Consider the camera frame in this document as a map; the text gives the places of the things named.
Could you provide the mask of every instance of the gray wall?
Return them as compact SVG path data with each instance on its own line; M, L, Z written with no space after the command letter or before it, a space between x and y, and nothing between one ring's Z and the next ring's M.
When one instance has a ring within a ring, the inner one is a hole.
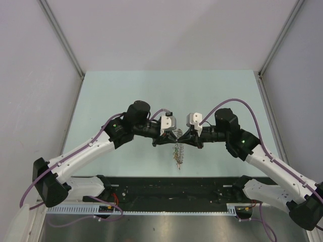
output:
M80 79L36 0L1 1L0 35L2 241L33 161L59 155Z
M323 1L307 1L264 75L290 164L323 181Z

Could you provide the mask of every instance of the gray floor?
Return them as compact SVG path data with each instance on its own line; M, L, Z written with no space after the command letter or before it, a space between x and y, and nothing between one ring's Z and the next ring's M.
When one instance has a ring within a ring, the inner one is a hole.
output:
M53 224L65 224L82 215L47 215ZM305 231L287 214L264 207L266 222L274 229L278 241L308 241ZM259 218L258 209L254 218ZM150 216L128 215L116 222L86 219L65 228L44 223L40 242L151 242L151 241L269 241L258 222L241 222L230 216Z

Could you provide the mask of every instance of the robotic arm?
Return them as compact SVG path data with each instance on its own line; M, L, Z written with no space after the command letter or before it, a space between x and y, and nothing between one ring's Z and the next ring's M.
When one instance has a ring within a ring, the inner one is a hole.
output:
M323 216L323 204L317 197L323 197L323 183L316 184L274 157L267 149L266 153L259 138L240 128L238 118L231 109L218 109L215 119L215 126L203 127L200 125L201 114L189 114L189 130L178 142L199 149L203 148L205 142L225 142L227 151L233 157L239 157L257 167L279 185L268 186L251 177L242 176L234 184L234 188L242 191L249 199L268 203L289 213L300 227L313 230Z
M159 120L149 120L150 106L135 101L127 112L108 120L99 133L74 150L46 162L39 158L34 162L33 181L53 167L35 185L47 207L53 207L69 199L83 196L99 196L110 186L104 176L91 178L71 176L103 153L118 149L134 139L135 135L152 138L153 146L176 143L172 132L176 119L171 112Z

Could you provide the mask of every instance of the white wall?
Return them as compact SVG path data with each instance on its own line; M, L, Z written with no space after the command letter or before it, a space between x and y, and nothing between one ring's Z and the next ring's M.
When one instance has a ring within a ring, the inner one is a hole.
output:
M297 0L48 0L87 71L258 71Z
M2 241L33 161L59 155L80 79L36 0L1 1L0 33Z
M307 1L264 75L291 165L323 181L323 1Z

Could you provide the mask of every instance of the light blue tabletop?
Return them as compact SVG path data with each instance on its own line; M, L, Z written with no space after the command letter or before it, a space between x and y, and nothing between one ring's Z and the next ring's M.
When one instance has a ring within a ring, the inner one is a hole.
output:
M185 132L186 115L206 116L228 98L245 100L254 110L267 147L277 154L258 86L251 70L241 71L129 71L87 72L65 145L65 152L96 134L113 114L126 111L135 100L150 104L153 114L160 108L171 110L177 127ZM248 109L241 103L230 107L241 128L256 134ZM215 124L214 115L208 121ZM153 147L152 139L135 137L107 153L75 175L107 176L265 176L240 159L233 158L224 143L205 144L199 150L184 146L184 163L178 170L173 146Z

